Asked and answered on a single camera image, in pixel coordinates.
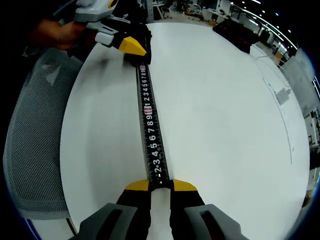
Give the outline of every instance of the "desk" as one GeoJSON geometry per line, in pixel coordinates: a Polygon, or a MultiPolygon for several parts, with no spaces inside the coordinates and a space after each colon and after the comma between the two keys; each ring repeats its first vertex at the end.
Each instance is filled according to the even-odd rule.
{"type": "MultiPolygon", "coordinates": [[[[283,240],[300,212],[309,177],[298,101],[291,93],[281,106],[287,129],[264,81],[281,88],[283,75],[272,62],[254,59],[263,55],[258,49],[246,54],[210,27],[148,27],[170,177],[195,185],[206,204],[241,224],[247,238],[283,240]]],[[[60,161],[77,229],[106,203],[115,203],[125,186],[147,177],[135,69],[114,48],[97,44],[78,74],[63,119],[60,161]]],[[[152,193],[148,239],[172,239],[169,214],[169,191],[158,189],[152,193]]]]}
{"type": "Polygon", "coordinates": [[[163,3],[152,4],[152,6],[158,10],[161,19],[164,19],[164,16],[162,15],[162,11],[160,10],[160,7],[163,5],[164,5],[163,3]]]}
{"type": "Polygon", "coordinates": [[[216,20],[216,22],[219,24],[221,23],[224,19],[227,19],[228,16],[227,15],[222,15],[216,11],[212,11],[212,10],[208,10],[208,9],[202,9],[202,14],[203,14],[203,19],[205,21],[209,21],[212,18],[212,15],[217,15],[218,18],[216,20]]]}

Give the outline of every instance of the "human hand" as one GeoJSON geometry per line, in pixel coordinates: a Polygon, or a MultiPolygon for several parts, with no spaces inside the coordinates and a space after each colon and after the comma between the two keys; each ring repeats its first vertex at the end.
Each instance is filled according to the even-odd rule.
{"type": "Polygon", "coordinates": [[[30,45],[67,50],[81,37],[86,25],[74,21],[61,25],[43,19],[29,34],[30,45]]]}

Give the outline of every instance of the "wall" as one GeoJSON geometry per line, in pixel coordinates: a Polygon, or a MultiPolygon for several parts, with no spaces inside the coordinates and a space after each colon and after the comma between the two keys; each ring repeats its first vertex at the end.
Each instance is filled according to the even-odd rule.
{"type": "Polygon", "coordinates": [[[225,11],[225,14],[229,15],[230,1],[229,0],[218,0],[216,4],[216,12],[220,13],[220,9],[225,11]]]}
{"type": "Polygon", "coordinates": [[[265,29],[264,27],[261,27],[261,28],[260,28],[260,30],[259,30],[259,32],[258,32],[258,36],[259,36],[259,37],[260,37],[260,35],[262,34],[262,32],[263,32],[264,29],[265,29]]]}
{"type": "Polygon", "coordinates": [[[287,48],[282,44],[281,40],[276,38],[272,45],[275,45],[275,48],[277,49],[277,51],[281,54],[281,55],[285,55],[285,53],[287,52],[287,48]]]}
{"type": "Polygon", "coordinates": [[[303,116],[312,110],[320,110],[319,99],[312,81],[315,77],[313,65],[306,53],[299,48],[281,68],[299,102],[303,116]]]}
{"type": "Polygon", "coordinates": [[[258,32],[259,32],[259,30],[260,30],[260,27],[257,26],[256,24],[254,24],[253,22],[251,22],[246,15],[241,14],[240,17],[239,17],[239,21],[240,21],[240,23],[243,24],[247,29],[250,29],[250,30],[253,31],[255,34],[258,34],[258,32]]]}
{"type": "Polygon", "coordinates": [[[271,32],[271,31],[269,31],[269,38],[268,38],[268,40],[266,41],[268,44],[271,44],[274,40],[275,40],[275,35],[271,32]]]}
{"type": "Polygon", "coordinates": [[[199,3],[202,3],[206,9],[216,9],[217,8],[217,0],[199,0],[199,3]]]}

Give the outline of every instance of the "ceiling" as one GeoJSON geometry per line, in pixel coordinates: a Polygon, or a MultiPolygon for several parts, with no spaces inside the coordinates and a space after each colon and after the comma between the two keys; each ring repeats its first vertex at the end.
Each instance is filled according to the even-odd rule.
{"type": "MultiPolygon", "coordinates": [[[[257,16],[260,16],[271,25],[275,26],[280,32],[282,32],[290,41],[296,46],[299,46],[298,38],[295,33],[291,21],[285,18],[283,5],[272,0],[231,0],[235,6],[245,9],[257,16]]],[[[284,44],[290,46],[291,44],[284,39],[284,44]]]]}

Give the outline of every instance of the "tape measure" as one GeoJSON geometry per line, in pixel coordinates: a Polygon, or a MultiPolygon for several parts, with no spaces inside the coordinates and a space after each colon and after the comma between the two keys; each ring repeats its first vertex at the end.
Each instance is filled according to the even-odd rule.
{"type": "Polygon", "coordinates": [[[141,135],[152,190],[169,187],[169,173],[148,64],[136,67],[141,135]]]}

